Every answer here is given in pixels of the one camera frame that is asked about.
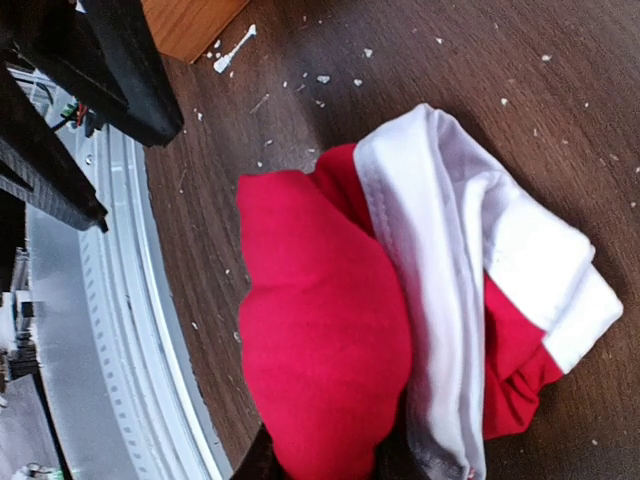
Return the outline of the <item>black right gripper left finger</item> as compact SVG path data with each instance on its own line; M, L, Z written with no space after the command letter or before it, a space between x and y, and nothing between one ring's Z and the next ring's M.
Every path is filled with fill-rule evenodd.
M284 470L273 449L273 441L266 427L261 425L239 465L239 480L282 480Z

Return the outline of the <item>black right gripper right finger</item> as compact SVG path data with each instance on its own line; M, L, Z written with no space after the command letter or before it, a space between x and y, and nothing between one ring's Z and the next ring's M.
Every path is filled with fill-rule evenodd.
M379 479L427 479L406 443L404 432L399 429L394 429L379 446Z

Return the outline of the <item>red white underwear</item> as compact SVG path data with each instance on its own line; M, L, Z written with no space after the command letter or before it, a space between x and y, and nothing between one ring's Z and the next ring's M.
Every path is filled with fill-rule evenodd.
M427 104L312 172L240 179L246 383L284 479L483 479L623 306L582 232Z

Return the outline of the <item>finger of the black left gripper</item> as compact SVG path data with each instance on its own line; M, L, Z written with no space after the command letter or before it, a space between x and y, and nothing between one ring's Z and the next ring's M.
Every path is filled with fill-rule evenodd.
M74 1L3 1L1 49L44 70L75 46L80 30ZM108 231L96 190L1 62L1 189L66 225Z
M108 89L94 109L145 146L165 146L184 118L139 1L83 1L106 67L119 90Z

